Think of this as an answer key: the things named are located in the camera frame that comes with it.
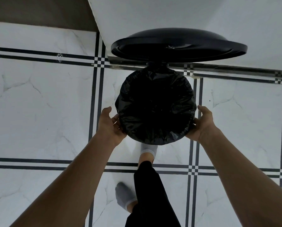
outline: sock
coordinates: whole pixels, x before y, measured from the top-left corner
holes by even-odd
[[[136,195],[123,182],[119,182],[116,186],[116,199],[119,206],[127,210],[127,206],[136,201]]]
[[[141,144],[141,154],[143,153],[151,153],[154,158],[156,157],[156,153],[157,153],[157,149],[158,149],[158,146],[157,145],[149,145],[149,144],[145,144],[145,143],[142,143]]]

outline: open black lid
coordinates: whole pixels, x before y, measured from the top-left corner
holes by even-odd
[[[117,40],[112,53],[134,61],[191,63],[238,57],[247,46],[199,29],[160,28],[145,30]]]

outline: garbage bag liner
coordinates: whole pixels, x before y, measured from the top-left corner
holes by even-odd
[[[130,74],[115,106],[124,132],[136,141],[152,145],[183,138],[196,111],[187,78],[164,66],[148,66]]]

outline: white wall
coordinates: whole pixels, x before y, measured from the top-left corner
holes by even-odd
[[[108,49],[161,27],[209,30],[248,45],[242,57],[206,63],[282,70],[282,0],[89,0]]]

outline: forearm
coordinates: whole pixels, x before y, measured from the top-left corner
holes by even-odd
[[[113,149],[108,137],[97,133],[12,227],[83,226]]]
[[[200,143],[214,165],[243,226],[282,226],[282,188],[213,128]]]

